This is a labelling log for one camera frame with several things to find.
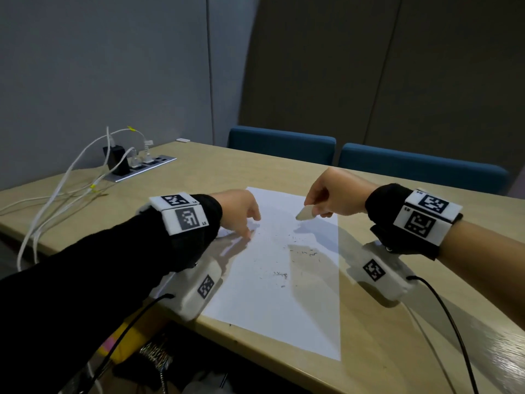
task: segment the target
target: white paper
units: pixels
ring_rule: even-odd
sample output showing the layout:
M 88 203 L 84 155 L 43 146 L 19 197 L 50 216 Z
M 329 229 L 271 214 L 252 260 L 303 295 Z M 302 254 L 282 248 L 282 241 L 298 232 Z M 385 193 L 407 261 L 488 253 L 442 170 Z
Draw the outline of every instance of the white paper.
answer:
M 223 284 L 203 315 L 341 360 L 337 216 L 297 221 L 305 198 L 248 188 L 252 240 L 221 230 L 208 251 Z

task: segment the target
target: black wrist strap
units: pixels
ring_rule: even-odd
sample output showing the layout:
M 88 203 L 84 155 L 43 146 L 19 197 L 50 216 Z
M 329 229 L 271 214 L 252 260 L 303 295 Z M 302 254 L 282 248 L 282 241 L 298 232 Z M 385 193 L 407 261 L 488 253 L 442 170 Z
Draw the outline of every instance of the black wrist strap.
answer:
M 448 221 L 440 217 L 436 211 L 430 212 L 428 204 L 426 205 L 427 209 L 425 209 L 422 206 L 407 203 L 407 198 L 409 198 L 413 192 L 417 192 L 421 196 L 425 195 L 423 192 L 412 191 L 399 184 L 380 186 L 372 192 L 365 203 L 369 218 L 376 223 L 370 230 L 377 236 L 381 243 L 393 253 L 422 254 L 431 260 L 435 260 L 439 255 L 439 246 L 436 243 L 429 242 L 428 239 L 430 236 L 428 233 L 432 229 L 438 230 L 442 228 L 444 224 L 450 227 L 451 224 L 460 220 L 463 214 L 458 213 L 453 221 Z M 430 201 L 440 201 L 446 205 L 450 204 L 431 195 L 428 195 L 427 198 L 431 198 Z M 411 230 L 409 231 L 407 229 L 409 223 L 402 225 L 405 229 L 399 227 L 399 223 L 395 222 L 396 219 L 397 221 L 399 220 L 401 211 L 412 213 L 410 217 L 417 214 L 418 221 L 422 221 L 419 217 L 423 218 L 429 222 L 430 228 L 428 228 L 427 231 L 423 230 L 423 234 L 421 234 L 421 231 L 414 234 Z

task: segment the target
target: wooden table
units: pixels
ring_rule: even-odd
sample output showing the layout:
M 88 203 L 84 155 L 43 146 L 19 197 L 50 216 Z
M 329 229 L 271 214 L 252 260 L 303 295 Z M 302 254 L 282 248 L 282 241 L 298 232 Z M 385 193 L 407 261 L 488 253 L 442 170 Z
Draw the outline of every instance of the wooden table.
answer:
M 69 213 L 40 239 L 39 250 L 52 254 L 82 237 L 131 217 L 149 196 L 186 191 L 210 193 L 229 188 L 259 187 L 305 195 L 326 166 L 275 158 L 198 143 L 158 146 L 154 154 L 178 160 L 119 184 L 103 182 L 103 194 Z M 68 188 L 92 180 L 100 169 L 76 170 Z M 464 205 L 465 219 L 525 242 L 525 201 L 356 172 L 379 184 L 399 182 L 422 187 Z M 48 195 L 60 176 L 0 192 L 0 207 L 23 198 Z M 22 239 L 43 202 L 14 206 L 0 216 L 0 230 Z M 375 239 L 364 214 L 340 217 L 344 237 L 364 244 Z M 520 392 L 525 387 L 525 333 L 439 262 L 404 256 L 417 275 L 427 278 L 446 299 L 463 332 L 476 369 L 480 392 Z M 265 336 L 199 317 L 192 328 L 230 350 L 314 392 L 345 393 L 471 393 L 461 353 L 448 321 L 426 288 L 392 308 L 380 305 L 364 289 L 340 273 L 341 361 L 300 350 Z

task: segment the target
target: blue chair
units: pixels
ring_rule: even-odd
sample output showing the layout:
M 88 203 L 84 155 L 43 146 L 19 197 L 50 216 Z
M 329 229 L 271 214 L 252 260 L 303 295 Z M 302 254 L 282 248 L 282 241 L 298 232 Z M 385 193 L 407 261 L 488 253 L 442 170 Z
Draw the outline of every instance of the blue chair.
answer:
M 510 178 L 507 170 L 492 164 L 438 158 L 351 143 L 343 146 L 338 166 L 496 194 L 501 193 Z
M 324 135 L 292 133 L 238 125 L 229 132 L 228 148 L 332 165 L 336 139 Z

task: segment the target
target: power adapter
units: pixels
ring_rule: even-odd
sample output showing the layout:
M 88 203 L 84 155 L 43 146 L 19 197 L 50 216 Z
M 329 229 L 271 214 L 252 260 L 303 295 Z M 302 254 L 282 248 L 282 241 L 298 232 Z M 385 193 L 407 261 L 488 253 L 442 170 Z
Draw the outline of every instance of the power adapter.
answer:
M 108 147 L 105 146 L 102 149 L 104 151 L 104 156 L 106 156 L 108 154 Z M 126 150 L 120 145 L 111 146 L 109 148 L 108 167 L 110 170 L 113 169 L 113 167 L 115 167 L 120 162 L 120 160 L 124 156 L 124 153 L 126 153 Z M 122 160 L 122 163 L 119 164 L 119 166 L 115 170 L 113 170 L 113 174 L 115 175 L 126 175 L 129 173 L 130 166 L 128 164 L 127 158 L 124 158 L 124 160 Z

